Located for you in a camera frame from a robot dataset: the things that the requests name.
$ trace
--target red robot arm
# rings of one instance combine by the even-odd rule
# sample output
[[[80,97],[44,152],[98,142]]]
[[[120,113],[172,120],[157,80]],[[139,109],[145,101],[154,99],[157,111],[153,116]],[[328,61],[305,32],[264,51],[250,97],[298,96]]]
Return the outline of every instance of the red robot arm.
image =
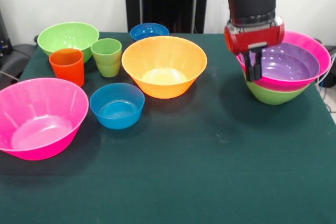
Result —
[[[225,40],[230,51],[243,54],[247,81],[259,80],[261,51],[264,47],[282,42],[284,22],[275,14],[276,0],[228,0],[230,20],[225,30]],[[249,53],[256,53],[256,63],[251,66]]]

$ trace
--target blue bowl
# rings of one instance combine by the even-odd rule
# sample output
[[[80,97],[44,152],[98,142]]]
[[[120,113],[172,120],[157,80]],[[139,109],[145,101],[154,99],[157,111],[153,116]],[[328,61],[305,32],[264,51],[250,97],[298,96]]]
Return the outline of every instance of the blue bowl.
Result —
[[[145,96],[137,87],[114,83],[98,89],[90,99],[90,108],[103,126],[120,130],[134,125],[140,118]]]
[[[131,29],[131,37],[133,40],[137,41],[140,39],[155,37],[155,36],[168,36],[169,30],[160,24],[156,23],[143,23],[134,26]]]

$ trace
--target plastic cup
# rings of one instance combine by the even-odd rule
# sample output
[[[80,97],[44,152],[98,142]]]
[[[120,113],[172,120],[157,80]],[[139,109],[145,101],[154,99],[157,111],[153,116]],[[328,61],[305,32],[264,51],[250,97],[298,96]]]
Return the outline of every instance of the plastic cup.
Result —
[[[99,39],[91,46],[92,55],[102,76],[113,77],[119,73],[121,43],[116,39]]]
[[[84,60],[81,50],[74,48],[57,50],[50,55],[49,62],[57,78],[83,86]]]

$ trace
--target green tablecloth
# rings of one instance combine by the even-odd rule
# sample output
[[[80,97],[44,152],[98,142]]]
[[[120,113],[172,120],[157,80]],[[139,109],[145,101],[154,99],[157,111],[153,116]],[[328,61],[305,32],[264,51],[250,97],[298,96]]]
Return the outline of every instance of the green tablecloth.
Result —
[[[89,111],[73,143],[45,161],[0,153],[0,223],[336,223],[336,127],[316,89],[262,104],[223,35],[177,36],[208,57],[183,96],[146,96],[140,121],[121,131]],[[133,83],[123,70],[103,78],[93,59],[85,67],[89,97]],[[38,49],[22,79],[53,76]]]

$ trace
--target bowl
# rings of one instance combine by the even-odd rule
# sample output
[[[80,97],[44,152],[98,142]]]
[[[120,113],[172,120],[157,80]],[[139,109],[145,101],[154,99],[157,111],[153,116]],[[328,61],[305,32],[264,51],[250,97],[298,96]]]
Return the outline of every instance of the bowl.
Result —
[[[134,41],[138,41],[148,37],[168,36],[169,30],[160,24],[143,23],[134,26],[130,31],[131,37]]]
[[[26,160],[67,148],[89,108],[79,86],[56,78],[18,82],[0,91],[0,101],[0,150]]]
[[[263,88],[270,89],[270,90],[275,90],[275,91],[297,91],[297,90],[303,89],[308,84],[315,81],[318,77],[325,74],[330,68],[331,66],[330,55],[328,51],[325,49],[325,47],[322,44],[318,43],[316,40],[306,35],[294,32],[294,31],[286,31],[285,36],[283,38],[283,43],[288,43],[288,44],[298,46],[304,49],[305,51],[311,53],[317,59],[319,63],[319,66],[320,66],[319,73],[316,74],[315,76],[310,76],[308,78],[305,78],[303,76],[302,79],[299,79],[299,80],[297,79],[297,76],[299,76],[297,73],[293,75],[293,76],[296,75],[295,80],[288,80],[288,79],[282,80],[282,79],[272,78],[268,76],[263,76],[259,81],[255,81],[255,83],[258,86],[261,86]],[[237,60],[239,61],[242,69],[245,71],[245,65],[241,57],[242,55],[238,55]],[[307,61],[305,61],[304,58],[300,58],[299,56],[299,57],[296,57],[296,60],[300,61],[301,63],[299,64],[302,64],[303,66],[307,68]]]
[[[189,40],[158,36],[130,45],[121,63],[143,92],[169,99],[188,90],[205,70],[207,58],[202,48]]]
[[[302,89],[296,91],[274,91],[270,89],[265,89],[253,82],[246,82],[247,87],[260,102],[269,105],[280,105],[297,97],[299,94],[304,92],[304,90],[309,86],[305,86]]]
[[[256,62],[255,53],[250,54],[251,64]],[[305,49],[283,42],[263,49],[262,75],[274,80],[291,81],[314,78],[320,73],[319,61]]]
[[[136,86],[113,83],[98,89],[90,99],[90,107],[99,123],[120,130],[134,125],[140,118],[145,96]]]
[[[48,27],[37,38],[39,47],[50,56],[63,48],[75,48],[83,52],[84,63],[92,56],[91,45],[99,38],[98,30],[90,24],[67,22]]]

